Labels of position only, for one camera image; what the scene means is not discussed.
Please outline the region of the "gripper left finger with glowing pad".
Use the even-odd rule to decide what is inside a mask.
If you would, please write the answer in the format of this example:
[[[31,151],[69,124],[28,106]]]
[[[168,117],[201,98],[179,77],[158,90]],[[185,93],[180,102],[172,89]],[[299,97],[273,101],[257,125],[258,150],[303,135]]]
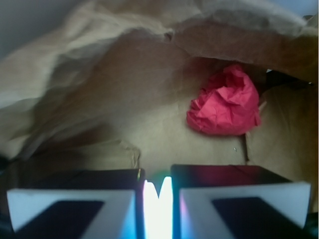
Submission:
[[[52,174],[7,191],[17,239],[142,239],[145,171],[82,170]]]

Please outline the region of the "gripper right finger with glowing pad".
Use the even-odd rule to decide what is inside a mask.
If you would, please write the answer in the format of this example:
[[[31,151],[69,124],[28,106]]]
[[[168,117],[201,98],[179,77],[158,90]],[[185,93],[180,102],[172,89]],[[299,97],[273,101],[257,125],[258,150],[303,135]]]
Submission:
[[[260,166],[171,167],[175,239],[309,239],[309,183]]]

